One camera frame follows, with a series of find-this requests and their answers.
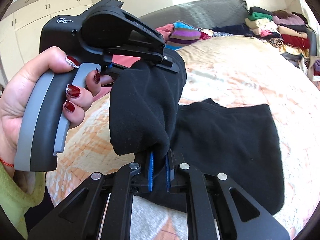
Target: headboard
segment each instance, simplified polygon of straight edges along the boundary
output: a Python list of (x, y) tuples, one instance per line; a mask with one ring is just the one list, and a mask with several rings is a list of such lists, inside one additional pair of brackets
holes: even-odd
[(242, 24), (248, 15), (245, 0), (201, 0), (170, 6), (140, 19), (152, 28), (180, 20), (194, 27), (210, 29)]

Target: bedspread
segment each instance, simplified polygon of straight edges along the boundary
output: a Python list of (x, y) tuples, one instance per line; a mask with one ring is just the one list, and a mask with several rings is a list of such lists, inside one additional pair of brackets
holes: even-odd
[[(226, 107), (269, 104), (280, 140), (285, 201), (274, 217), (293, 239), (319, 202), (320, 92), (272, 46), (244, 36), (212, 37), (178, 50), (187, 83), (180, 104), (206, 98)], [(117, 171), (132, 154), (110, 144), (109, 97), (95, 102), (84, 122), (68, 132), (56, 171), (46, 181), (57, 205), (92, 172)], [(187, 240), (186, 214), (134, 197), (130, 239)]]

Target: hand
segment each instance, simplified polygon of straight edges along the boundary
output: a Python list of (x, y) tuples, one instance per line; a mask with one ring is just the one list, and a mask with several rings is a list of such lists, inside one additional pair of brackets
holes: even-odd
[[(22, 117), (40, 76), (51, 69), (55, 73), (71, 71), (78, 63), (57, 47), (51, 47), (27, 62), (10, 80), (0, 98), (0, 158), (13, 164), (17, 151), (17, 142)], [(84, 120), (84, 111), (88, 110), (94, 101), (93, 97), (101, 97), (110, 89), (101, 91), (101, 83), (108, 84), (113, 80), (110, 76), (101, 76), (99, 72), (91, 71), (85, 83), (87, 89), (69, 85), (66, 88), (66, 102), (62, 111), (70, 121), (70, 128), (76, 127)], [(4, 165), (13, 178), (14, 168)]]

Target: bracelet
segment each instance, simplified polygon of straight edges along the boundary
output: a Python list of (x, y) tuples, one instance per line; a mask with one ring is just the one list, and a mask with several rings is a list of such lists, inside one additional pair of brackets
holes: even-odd
[(3, 164), (3, 165), (6, 165), (6, 166), (9, 166), (11, 168), (13, 168), (13, 164), (10, 164), (10, 163), (7, 163), (5, 162), (3, 159), (0, 158), (0, 162)]

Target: silver screw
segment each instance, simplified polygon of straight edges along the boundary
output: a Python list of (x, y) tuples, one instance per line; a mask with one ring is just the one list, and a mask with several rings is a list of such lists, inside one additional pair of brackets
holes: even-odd
[(226, 174), (224, 174), (224, 173), (219, 173), (219, 174), (217, 175), (217, 177), (218, 177), (218, 179), (220, 179), (220, 180), (226, 180), (228, 176), (227, 176)]
[(129, 167), (130, 169), (136, 170), (139, 168), (139, 163), (130, 163)]
[(91, 175), (91, 179), (97, 180), (101, 178), (101, 174), (98, 172), (95, 172)]
[(183, 170), (188, 170), (190, 168), (190, 165), (188, 163), (181, 163), (179, 167)]

